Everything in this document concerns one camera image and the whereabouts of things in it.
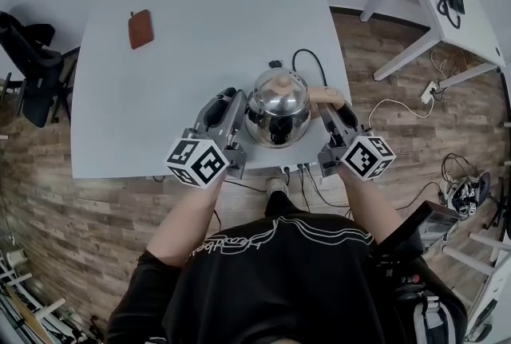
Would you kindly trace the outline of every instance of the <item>black office chair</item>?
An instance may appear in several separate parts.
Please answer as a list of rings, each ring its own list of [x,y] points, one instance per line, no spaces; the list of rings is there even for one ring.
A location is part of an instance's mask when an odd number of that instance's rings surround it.
[[[0,12],[0,45],[19,71],[25,76],[23,82],[11,81],[10,74],[2,91],[20,88],[17,114],[21,109],[34,125],[44,127],[54,105],[51,122],[57,122],[57,112],[62,105],[71,121],[67,97],[73,92],[69,82],[76,68],[75,61],[64,81],[60,81],[64,61],[59,52],[43,49],[51,43],[54,29],[50,25],[24,27],[13,16]]]

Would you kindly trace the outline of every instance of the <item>electrical outlet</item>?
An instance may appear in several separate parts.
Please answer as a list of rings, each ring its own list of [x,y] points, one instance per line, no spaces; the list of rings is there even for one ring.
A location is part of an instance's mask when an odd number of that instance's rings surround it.
[[[422,103],[427,105],[433,99],[433,96],[431,95],[431,93],[434,93],[437,90],[438,90],[438,85],[436,83],[433,83],[432,81],[430,81],[430,83],[428,84],[426,89],[421,94]]]

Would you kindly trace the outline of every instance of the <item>white cable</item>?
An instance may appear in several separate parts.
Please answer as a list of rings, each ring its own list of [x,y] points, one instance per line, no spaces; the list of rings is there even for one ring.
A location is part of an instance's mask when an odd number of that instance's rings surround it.
[[[442,76],[446,79],[447,77],[446,77],[446,75],[444,74],[444,67],[446,67],[447,59],[445,59],[445,60],[444,60],[444,61],[440,64],[440,67],[438,67],[438,66],[435,64],[434,60],[433,60],[433,53],[434,53],[434,50],[435,50],[436,48],[437,48],[437,46],[435,46],[435,47],[433,48],[433,50],[431,50],[431,55],[430,55],[431,63],[433,63],[434,68],[435,68],[436,70],[438,70],[438,71],[442,74]]]
[[[410,107],[408,107],[406,104],[402,103],[401,101],[397,101],[397,100],[392,100],[390,98],[384,98],[383,100],[381,100],[369,113],[369,118],[367,119],[367,122],[369,123],[369,127],[371,127],[370,125],[370,118],[371,116],[373,115],[374,111],[376,110],[376,108],[381,105],[381,103],[385,102],[385,101],[390,101],[391,103],[397,103],[399,105],[402,105],[403,107],[405,107],[410,113],[412,113],[414,116],[418,117],[418,118],[426,118],[428,117],[431,112],[433,111],[433,106],[434,106],[434,99],[431,97],[431,109],[430,111],[425,115],[425,116],[420,116],[418,115],[417,113],[414,113],[412,110],[410,110]]]

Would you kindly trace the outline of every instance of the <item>black and white marker cube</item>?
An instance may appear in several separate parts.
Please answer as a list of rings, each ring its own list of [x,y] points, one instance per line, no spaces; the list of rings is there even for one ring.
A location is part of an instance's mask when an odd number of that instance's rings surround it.
[[[179,138],[170,148],[165,165],[183,184],[207,188],[229,162],[213,140]]]
[[[373,180],[381,176],[395,158],[380,136],[357,136],[341,161],[361,180]]]

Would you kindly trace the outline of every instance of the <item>pot lid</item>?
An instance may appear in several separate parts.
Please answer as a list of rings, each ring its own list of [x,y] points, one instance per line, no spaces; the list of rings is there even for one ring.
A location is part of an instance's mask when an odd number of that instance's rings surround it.
[[[296,72],[280,67],[269,69],[255,81],[254,99],[270,114],[291,115],[308,104],[307,83]]]

